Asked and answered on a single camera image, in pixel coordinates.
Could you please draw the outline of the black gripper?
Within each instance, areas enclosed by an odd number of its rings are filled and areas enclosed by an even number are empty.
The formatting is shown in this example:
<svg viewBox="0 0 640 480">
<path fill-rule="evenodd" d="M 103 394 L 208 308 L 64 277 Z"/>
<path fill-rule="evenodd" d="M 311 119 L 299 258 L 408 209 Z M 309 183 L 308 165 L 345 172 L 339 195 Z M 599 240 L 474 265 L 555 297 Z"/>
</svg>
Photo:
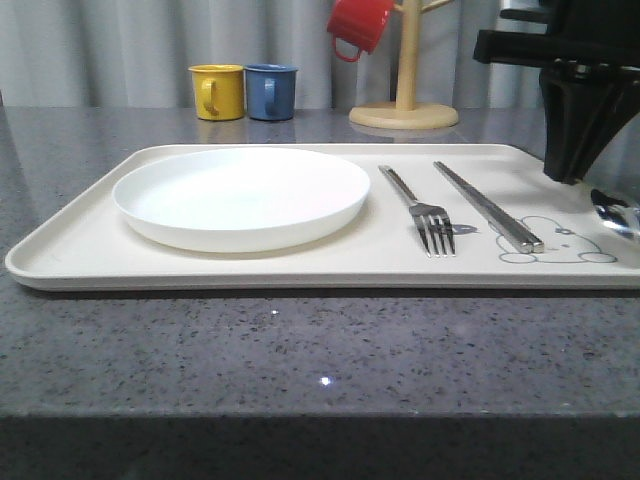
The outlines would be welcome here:
<svg viewBox="0 0 640 480">
<path fill-rule="evenodd" d="M 546 30 L 479 31 L 473 58 L 481 63 L 639 67 L 637 1 L 507 1 L 499 17 Z M 556 66 L 542 69 L 539 83 L 546 116 L 544 173 L 574 184 L 639 113 L 639 75 Z"/>
</svg>

